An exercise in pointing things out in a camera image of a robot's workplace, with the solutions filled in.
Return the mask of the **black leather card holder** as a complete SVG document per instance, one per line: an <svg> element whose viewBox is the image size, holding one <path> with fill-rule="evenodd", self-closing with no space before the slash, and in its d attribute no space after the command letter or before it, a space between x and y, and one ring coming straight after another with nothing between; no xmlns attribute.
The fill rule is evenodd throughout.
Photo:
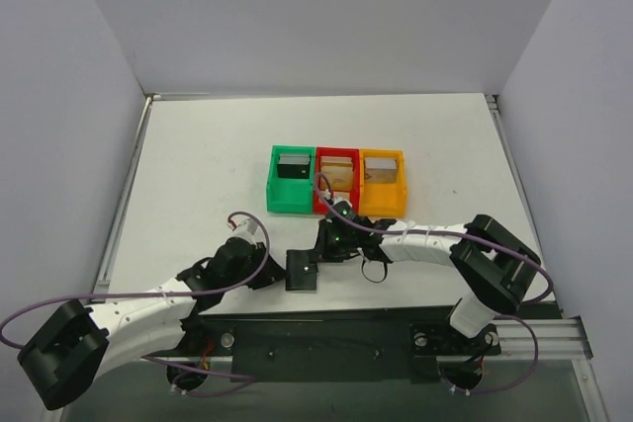
<svg viewBox="0 0 633 422"><path fill-rule="evenodd" d="M314 292L317 289L316 267L301 267L297 260L296 249L286 252L286 291L287 292Z"/></svg>

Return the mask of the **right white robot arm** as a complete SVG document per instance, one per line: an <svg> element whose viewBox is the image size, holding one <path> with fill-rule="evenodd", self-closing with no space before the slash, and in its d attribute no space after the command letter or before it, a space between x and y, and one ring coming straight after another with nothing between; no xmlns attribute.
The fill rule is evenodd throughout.
<svg viewBox="0 0 633 422"><path fill-rule="evenodd" d="M347 204L321 219L316 244L286 254L286 289L313 293L321 264L358 260L364 282L328 279L332 308L451 305L448 323L466 338L499 315L514 315L541 274L539 257L494 218L432 227L393 218L372 220Z"/></svg>

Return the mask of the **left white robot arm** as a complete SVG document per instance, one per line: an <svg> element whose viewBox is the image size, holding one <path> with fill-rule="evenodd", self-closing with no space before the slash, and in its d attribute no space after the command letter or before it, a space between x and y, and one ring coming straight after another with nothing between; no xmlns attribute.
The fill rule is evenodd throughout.
<svg viewBox="0 0 633 422"><path fill-rule="evenodd" d="M186 320L218 305L226 292L260 290L284 277L264 243L232 237L215 255L137 297L63 303L20 350L18 362L45 408L56 410L112 369L176 348Z"/></svg>

